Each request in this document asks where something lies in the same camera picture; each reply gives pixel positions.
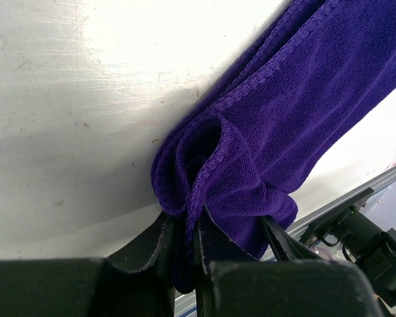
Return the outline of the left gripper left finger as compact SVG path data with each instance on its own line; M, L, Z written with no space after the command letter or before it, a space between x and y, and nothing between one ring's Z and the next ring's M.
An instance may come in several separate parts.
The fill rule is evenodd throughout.
M173 316L174 222L107 258L0 260L0 316Z

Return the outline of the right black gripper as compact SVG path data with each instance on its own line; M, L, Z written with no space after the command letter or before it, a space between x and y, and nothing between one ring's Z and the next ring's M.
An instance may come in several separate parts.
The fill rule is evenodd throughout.
M263 239L280 262L323 260L306 246L318 241L330 247L340 244L345 259L364 272L375 293L396 307L396 230L384 231L362 214L373 194L368 188L320 216L308 225L300 242L272 217L259 217Z

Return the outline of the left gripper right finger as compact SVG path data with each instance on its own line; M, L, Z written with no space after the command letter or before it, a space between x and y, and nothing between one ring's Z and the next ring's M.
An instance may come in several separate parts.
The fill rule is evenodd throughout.
M194 232L198 316L382 316L365 275L349 262L260 261L204 209Z

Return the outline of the purple towel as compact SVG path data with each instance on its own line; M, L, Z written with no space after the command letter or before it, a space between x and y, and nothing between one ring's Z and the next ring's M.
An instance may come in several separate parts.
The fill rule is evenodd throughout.
M262 216L295 220L291 198L317 161L396 88L396 1L292 1L174 128L152 188L175 218L174 287L195 287L203 211L248 254Z

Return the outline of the aluminium mounting rail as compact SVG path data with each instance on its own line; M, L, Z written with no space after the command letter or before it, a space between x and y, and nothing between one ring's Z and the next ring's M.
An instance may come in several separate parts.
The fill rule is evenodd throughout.
M354 188L350 192L342 195L341 197L333 200L332 202L320 207L318 210L313 211L303 219L297 220L293 225L287 229L287 233L293 238L300 238L308 225L320 218L324 214L330 212L334 208L350 201L352 198L361 195L368 189L373 190L372 194L377 194L388 186L396 182L396 165L389 170L383 172L379 176L367 181L366 183ZM175 314L174 316L196 316L197 311L195 293L192 292L187 295L179 295L175 299Z

